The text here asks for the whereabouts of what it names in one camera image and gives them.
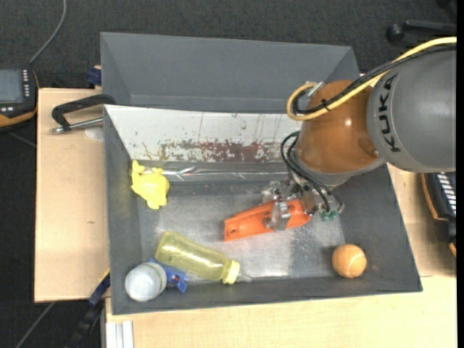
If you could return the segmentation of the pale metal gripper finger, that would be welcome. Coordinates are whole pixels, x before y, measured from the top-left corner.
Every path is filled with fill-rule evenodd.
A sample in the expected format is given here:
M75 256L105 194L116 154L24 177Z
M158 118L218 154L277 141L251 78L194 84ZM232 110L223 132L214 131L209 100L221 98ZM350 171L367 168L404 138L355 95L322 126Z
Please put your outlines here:
M265 207L263 224L266 228L275 230L280 220L280 191L267 189L262 192L262 205Z
M277 231L284 231L291 218L290 206L287 204L287 202L277 202L276 204L277 214L275 220L275 229Z

